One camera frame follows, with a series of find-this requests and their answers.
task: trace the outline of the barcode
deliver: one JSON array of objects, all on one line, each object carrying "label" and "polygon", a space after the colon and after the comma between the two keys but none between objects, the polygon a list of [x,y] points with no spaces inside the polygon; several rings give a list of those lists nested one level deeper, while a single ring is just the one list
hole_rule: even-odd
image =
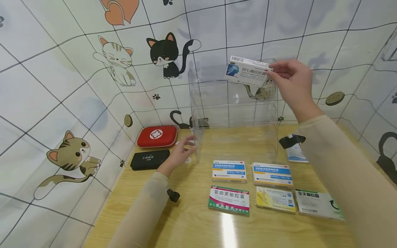
[{"label": "barcode", "polygon": [[231,57],[231,60],[237,60],[237,61],[239,61],[239,62],[244,62],[244,59],[243,59],[243,58],[239,58],[239,57],[235,57],[235,56],[232,56],[232,57]]}]

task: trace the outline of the black clip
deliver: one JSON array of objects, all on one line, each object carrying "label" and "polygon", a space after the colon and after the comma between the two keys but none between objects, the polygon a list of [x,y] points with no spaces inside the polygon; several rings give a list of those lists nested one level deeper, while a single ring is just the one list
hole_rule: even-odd
[{"label": "black clip", "polygon": [[295,144],[303,143],[305,140],[306,140],[305,136],[292,135],[292,137],[285,136],[281,138],[278,142],[284,149],[287,149]]},{"label": "black clip", "polygon": [[167,194],[172,202],[177,202],[179,197],[181,196],[178,192],[172,191],[172,189],[170,188],[167,189]]}]

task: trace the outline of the blue and white medicine box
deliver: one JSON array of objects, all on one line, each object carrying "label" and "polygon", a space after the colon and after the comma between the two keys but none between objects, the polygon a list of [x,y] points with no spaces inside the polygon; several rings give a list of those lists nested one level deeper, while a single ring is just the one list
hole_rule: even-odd
[{"label": "blue and white medicine box", "polygon": [[244,161],[214,160],[212,180],[214,182],[246,183],[247,173]]},{"label": "blue and white medicine box", "polygon": [[254,185],[292,188],[292,177],[287,165],[252,163]]},{"label": "blue and white medicine box", "polygon": [[267,71],[272,71],[270,64],[231,56],[224,79],[262,88],[268,79]]}]

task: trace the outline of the medicine packet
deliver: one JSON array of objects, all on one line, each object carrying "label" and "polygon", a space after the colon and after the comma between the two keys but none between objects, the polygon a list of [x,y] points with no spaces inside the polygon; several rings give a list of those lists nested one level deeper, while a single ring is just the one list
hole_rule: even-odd
[{"label": "medicine packet", "polygon": [[256,206],[296,213],[292,192],[280,189],[256,187]]},{"label": "medicine packet", "polygon": [[208,208],[249,215],[249,191],[212,185]]},{"label": "medicine packet", "polygon": [[345,220],[339,206],[328,193],[296,189],[295,195],[300,213]]},{"label": "medicine packet", "polygon": [[247,174],[244,161],[214,160],[212,164],[212,181],[246,183]]},{"label": "medicine packet", "polygon": [[266,72],[273,70],[269,65],[269,63],[231,56],[224,79],[259,88],[276,88],[273,81],[268,81]]},{"label": "medicine packet", "polygon": [[292,188],[292,176],[287,165],[271,163],[252,163],[254,185],[263,185],[279,188]]}]

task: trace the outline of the right hand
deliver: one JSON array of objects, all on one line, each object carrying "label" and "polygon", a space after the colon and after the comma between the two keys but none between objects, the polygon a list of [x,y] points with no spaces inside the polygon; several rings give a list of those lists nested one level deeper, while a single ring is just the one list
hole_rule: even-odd
[{"label": "right hand", "polygon": [[269,77],[277,84],[281,96],[291,109],[312,104],[313,72],[297,60],[277,61],[270,65]]},{"label": "right hand", "polygon": [[273,71],[268,71],[269,77],[299,123],[324,114],[312,98],[312,70],[297,60],[277,61],[270,67]]}]

